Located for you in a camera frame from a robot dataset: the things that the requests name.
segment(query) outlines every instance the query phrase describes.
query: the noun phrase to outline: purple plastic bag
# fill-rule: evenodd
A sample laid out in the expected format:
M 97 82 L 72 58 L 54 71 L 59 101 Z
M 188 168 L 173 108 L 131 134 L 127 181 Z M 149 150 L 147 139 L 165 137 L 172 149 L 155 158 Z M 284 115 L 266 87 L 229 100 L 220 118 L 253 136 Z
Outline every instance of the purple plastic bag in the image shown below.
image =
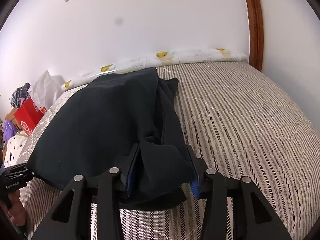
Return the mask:
M 8 141 L 12 136 L 15 136 L 18 132 L 18 129 L 14 126 L 11 121 L 6 121 L 4 123 L 4 134 L 3 139 L 4 141 Z

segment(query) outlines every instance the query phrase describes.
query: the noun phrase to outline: crumpled white bag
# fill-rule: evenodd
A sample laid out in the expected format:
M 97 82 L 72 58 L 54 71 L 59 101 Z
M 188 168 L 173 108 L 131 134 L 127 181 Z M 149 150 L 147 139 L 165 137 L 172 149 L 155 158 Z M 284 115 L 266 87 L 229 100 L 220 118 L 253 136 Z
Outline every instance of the crumpled white bag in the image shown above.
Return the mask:
M 44 72 L 33 84 L 28 93 L 42 113 L 46 113 L 53 103 L 62 95 L 61 87 L 52 79 L 49 71 Z

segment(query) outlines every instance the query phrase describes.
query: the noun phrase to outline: silver screw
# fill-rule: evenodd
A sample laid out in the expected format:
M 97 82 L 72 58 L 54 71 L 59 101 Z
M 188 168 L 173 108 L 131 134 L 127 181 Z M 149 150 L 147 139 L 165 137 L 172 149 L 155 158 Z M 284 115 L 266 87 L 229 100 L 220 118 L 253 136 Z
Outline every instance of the silver screw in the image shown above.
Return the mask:
M 216 174 L 216 170 L 212 168 L 207 169 L 206 172 L 211 175 Z
M 244 177 L 242 177 L 242 181 L 243 181 L 244 183 L 250 183 L 250 182 L 251 182 L 251 179 L 250 179 L 249 177 L 247 177 L 247 176 L 244 176 Z
M 116 173 L 119 172 L 119 168 L 117 168 L 117 167 L 112 167 L 112 168 L 109 170 L 109 172 L 110 172 L 111 174 L 116 174 Z
M 74 181 L 81 181 L 83 179 L 83 176 L 78 174 L 76 176 L 73 177 Z

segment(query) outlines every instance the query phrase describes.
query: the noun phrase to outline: mattress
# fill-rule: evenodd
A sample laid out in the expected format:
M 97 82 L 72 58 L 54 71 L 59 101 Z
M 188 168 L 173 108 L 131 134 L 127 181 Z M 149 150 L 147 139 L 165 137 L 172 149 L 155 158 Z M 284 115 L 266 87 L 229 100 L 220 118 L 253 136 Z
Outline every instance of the mattress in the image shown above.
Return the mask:
M 320 138 L 291 98 L 244 62 L 203 62 L 157 68 L 164 79 L 179 79 L 175 110 L 186 144 L 224 176 L 249 176 L 262 191 L 292 239 L 302 239 L 319 217 Z M 37 140 L 63 104 L 84 86 L 66 91 L 27 141 L 17 163 L 26 162 Z M 199 239 L 205 200 L 193 197 L 174 209 L 120 210 L 125 239 Z M 28 237 L 59 196 L 39 179 L 21 189 L 28 213 Z M 97 206 L 92 204 L 91 238 L 97 239 Z M 232 239 L 228 199 L 228 239 Z

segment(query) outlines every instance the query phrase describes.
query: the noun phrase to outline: red shopping bag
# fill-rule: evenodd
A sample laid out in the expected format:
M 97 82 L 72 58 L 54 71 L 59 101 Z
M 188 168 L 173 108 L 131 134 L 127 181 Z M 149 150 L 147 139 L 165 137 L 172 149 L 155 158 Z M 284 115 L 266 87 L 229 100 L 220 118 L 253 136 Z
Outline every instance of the red shopping bag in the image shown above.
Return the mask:
M 44 114 L 36 107 L 32 99 L 29 98 L 13 115 L 26 134 L 30 136 Z

